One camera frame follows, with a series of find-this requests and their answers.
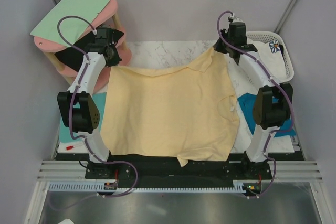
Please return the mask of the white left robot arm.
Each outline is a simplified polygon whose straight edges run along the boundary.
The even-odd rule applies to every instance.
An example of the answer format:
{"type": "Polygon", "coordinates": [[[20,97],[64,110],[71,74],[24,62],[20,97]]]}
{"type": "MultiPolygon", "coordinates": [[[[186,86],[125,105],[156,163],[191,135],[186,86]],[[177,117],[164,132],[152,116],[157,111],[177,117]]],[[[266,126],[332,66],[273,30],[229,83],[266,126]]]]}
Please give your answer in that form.
{"type": "Polygon", "coordinates": [[[109,151],[98,129],[100,112],[92,96],[102,70],[118,65],[121,61],[116,49],[120,36],[111,27],[100,26],[92,32],[94,42],[88,43],[85,50],[60,35],[68,45],[83,53],[83,61],[72,85],[66,92],[58,93],[57,102],[62,121],[69,128],[71,138],[82,141],[90,161],[99,163],[97,173],[103,178],[111,178],[115,173],[115,165],[107,161],[109,151]]]}

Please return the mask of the yellow t shirt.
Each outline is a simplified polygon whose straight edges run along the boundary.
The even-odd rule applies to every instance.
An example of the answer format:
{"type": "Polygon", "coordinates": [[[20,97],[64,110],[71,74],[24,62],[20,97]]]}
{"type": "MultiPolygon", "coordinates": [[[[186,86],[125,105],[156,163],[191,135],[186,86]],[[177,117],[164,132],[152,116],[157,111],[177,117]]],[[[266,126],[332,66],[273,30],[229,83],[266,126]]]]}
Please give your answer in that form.
{"type": "Polygon", "coordinates": [[[112,67],[100,133],[113,155],[225,161],[240,118],[222,53],[166,69],[112,67]]]}

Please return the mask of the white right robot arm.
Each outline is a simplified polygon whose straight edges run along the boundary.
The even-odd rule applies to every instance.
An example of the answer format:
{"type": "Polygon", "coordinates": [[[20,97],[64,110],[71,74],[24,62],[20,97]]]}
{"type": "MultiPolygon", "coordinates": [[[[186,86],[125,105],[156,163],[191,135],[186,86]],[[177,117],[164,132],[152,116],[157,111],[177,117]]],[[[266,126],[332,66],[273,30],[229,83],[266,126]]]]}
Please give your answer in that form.
{"type": "Polygon", "coordinates": [[[247,43],[246,26],[243,22],[230,22],[227,29],[220,29],[217,24],[219,39],[214,48],[217,52],[228,54],[236,65],[244,70],[252,83],[258,88],[253,107],[255,131],[246,156],[249,161],[240,166],[241,174],[248,179],[259,173],[257,163],[268,157],[268,144],[282,125],[293,116],[291,104],[293,88],[288,83],[281,83],[271,75],[262,62],[257,48],[247,43]]]}

